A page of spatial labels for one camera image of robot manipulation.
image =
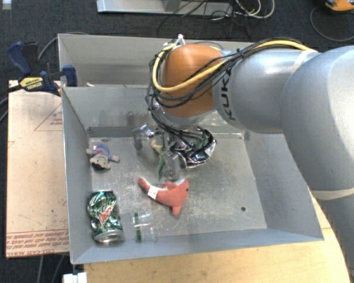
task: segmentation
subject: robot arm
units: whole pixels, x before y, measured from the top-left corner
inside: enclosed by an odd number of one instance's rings
[[[284,133],[354,275],[354,46],[321,54],[272,39],[228,52],[177,41],[151,68],[146,99],[180,159],[209,159],[215,140],[198,125],[213,110],[241,130]]]

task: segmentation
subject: green soda can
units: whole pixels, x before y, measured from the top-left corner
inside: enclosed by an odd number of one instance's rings
[[[117,197],[113,191],[94,192],[89,197],[87,210],[94,240],[109,243],[118,241],[123,236]]]

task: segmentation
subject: toy fish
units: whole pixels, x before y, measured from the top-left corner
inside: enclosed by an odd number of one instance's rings
[[[140,187],[153,200],[172,208],[173,216],[177,216],[189,192],[189,183],[182,178],[175,182],[166,182],[162,188],[152,186],[144,177],[137,179]]]

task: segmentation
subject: small toy figure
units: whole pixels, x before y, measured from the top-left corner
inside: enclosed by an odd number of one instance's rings
[[[88,155],[94,155],[90,158],[90,163],[97,170],[110,169],[109,160],[118,163],[119,157],[109,153],[109,147],[104,143],[97,143],[92,149],[86,149]]]
[[[168,181],[162,185],[162,188],[150,185],[144,177],[139,177],[137,182],[140,187],[147,192],[149,197],[163,205],[170,206],[172,208],[173,216],[179,214],[181,207],[188,196],[189,183],[184,178],[175,182]]]

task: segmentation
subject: white wire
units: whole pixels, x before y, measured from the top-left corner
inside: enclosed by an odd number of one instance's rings
[[[258,16],[257,14],[259,13],[259,11],[261,10],[261,1],[260,0],[257,0],[258,1],[258,5],[259,5],[259,9],[257,10],[257,12],[249,12],[248,10],[246,10],[240,3],[239,0],[235,0],[236,3],[238,4],[238,6],[243,10],[245,11],[247,14],[246,16],[249,16],[249,17],[252,17],[252,18],[256,18],[256,19],[266,19],[268,17],[270,17],[274,11],[275,11],[275,8],[276,8],[276,2],[275,0],[271,0],[271,11],[267,14],[267,15],[264,15],[264,16]]]

